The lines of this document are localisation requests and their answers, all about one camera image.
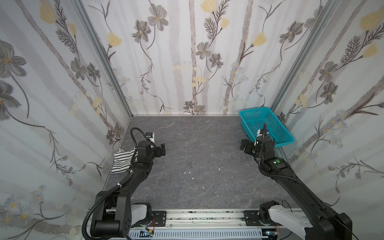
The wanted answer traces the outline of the teal plastic basket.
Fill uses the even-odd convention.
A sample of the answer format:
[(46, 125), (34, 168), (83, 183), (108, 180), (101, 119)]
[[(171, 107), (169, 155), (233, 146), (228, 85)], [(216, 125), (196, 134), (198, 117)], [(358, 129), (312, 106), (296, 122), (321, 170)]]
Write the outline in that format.
[(258, 130), (261, 130), (266, 123), (269, 135), (272, 139), (276, 140), (276, 148), (295, 142), (293, 135), (275, 113), (267, 107), (242, 110), (239, 112), (239, 116), (241, 118), (241, 125), (251, 141), (256, 140)]

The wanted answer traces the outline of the black white striped tank top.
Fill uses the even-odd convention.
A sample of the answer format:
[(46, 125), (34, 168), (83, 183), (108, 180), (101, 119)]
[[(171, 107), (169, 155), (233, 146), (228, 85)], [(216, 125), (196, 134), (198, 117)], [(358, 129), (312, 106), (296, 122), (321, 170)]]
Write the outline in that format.
[(131, 166), (132, 157), (135, 156), (135, 161), (137, 160), (136, 149), (131, 149), (125, 151), (123, 149), (118, 149), (116, 153), (113, 154), (113, 163), (111, 165), (111, 174), (124, 173)]

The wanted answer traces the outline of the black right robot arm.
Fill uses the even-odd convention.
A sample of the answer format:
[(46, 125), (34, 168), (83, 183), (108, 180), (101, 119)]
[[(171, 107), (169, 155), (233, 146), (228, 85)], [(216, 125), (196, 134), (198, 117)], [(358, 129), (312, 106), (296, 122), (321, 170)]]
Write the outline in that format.
[(345, 213), (337, 213), (331, 205), (317, 197), (295, 174), (292, 167), (275, 155), (276, 141), (267, 125), (258, 130), (254, 141), (243, 139), (240, 150), (254, 158), (260, 173), (278, 183), (303, 211), (301, 217), (286, 210), (276, 201), (260, 205), (259, 221), (279, 224), (303, 240), (352, 240), (353, 222)]

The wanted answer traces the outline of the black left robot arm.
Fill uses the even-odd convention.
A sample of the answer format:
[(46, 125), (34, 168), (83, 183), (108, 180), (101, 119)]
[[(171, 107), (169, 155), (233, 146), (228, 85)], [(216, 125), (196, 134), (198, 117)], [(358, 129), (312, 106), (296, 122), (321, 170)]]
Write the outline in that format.
[(151, 215), (149, 204), (141, 219), (134, 220), (131, 197), (148, 178), (155, 158), (166, 155), (165, 144), (159, 147), (140, 128), (130, 130), (135, 148), (125, 177), (108, 191), (97, 194), (95, 204), (88, 210), (82, 224), (85, 240), (127, 238), (130, 228)]

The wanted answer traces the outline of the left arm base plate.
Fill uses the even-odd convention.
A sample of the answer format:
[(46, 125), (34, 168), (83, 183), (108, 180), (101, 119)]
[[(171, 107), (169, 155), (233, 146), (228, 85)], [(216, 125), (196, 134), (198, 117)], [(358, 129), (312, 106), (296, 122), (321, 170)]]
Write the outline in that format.
[(147, 213), (143, 220), (138, 221), (133, 227), (164, 227), (166, 225), (167, 212), (166, 211), (152, 211)]

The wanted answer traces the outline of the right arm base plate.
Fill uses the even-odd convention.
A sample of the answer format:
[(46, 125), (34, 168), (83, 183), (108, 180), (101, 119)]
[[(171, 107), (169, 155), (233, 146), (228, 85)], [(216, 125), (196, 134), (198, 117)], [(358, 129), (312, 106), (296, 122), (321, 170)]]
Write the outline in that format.
[(259, 210), (245, 210), (244, 221), (246, 222), (247, 227), (276, 227), (277, 223), (273, 222), (269, 215)]

